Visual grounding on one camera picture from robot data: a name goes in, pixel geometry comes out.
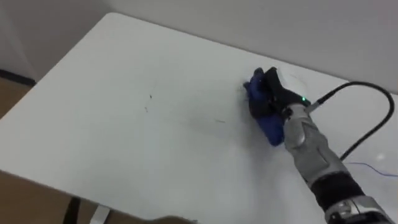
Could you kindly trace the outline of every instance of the black ribbed section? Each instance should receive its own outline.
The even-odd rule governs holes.
[[[323,211],[344,199],[364,195],[361,187],[352,176],[344,172],[330,174],[317,180],[311,186],[311,191]]]

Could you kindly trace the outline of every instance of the mark on table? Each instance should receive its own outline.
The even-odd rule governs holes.
[[[214,121],[216,121],[217,123],[223,123],[223,124],[225,124],[225,123],[226,123],[225,121],[218,120],[218,119],[214,119]]]

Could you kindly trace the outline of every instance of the table surface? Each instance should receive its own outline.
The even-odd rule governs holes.
[[[345,82],[108,14],[0,120],[0,169],[143,219],[323,223],[289,153],[248,113],[242,83],[271,66],[310,100]],[[347,88],[313,118],[341,154],[387,107],[374,90]],[[395,113],[348,161],[396,173],[397,136]],[[396,181],[348,167],[396,219]]]

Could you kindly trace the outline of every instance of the blue wire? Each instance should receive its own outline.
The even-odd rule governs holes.
[[[370,166],[369,164],[367,164],[365,162],[345,162],[345,164],[364,165],[364,166],[369,167],[374,172],[377,172],[378,174],[380,174],[380,175],[382,175],[384,177],[395,177],[395,178],[398,178],[398,175],[382,173],[382,172],[378,171],[376,168],[374,168],[373,166]]]

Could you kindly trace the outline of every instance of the robotic hand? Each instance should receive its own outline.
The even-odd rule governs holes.
[[[273,146],[285,143],[328,224],[394,223],[329,148],[309,115],[317,103],[285,89],[274,67],[256,69],[244,87],[251,115]]]

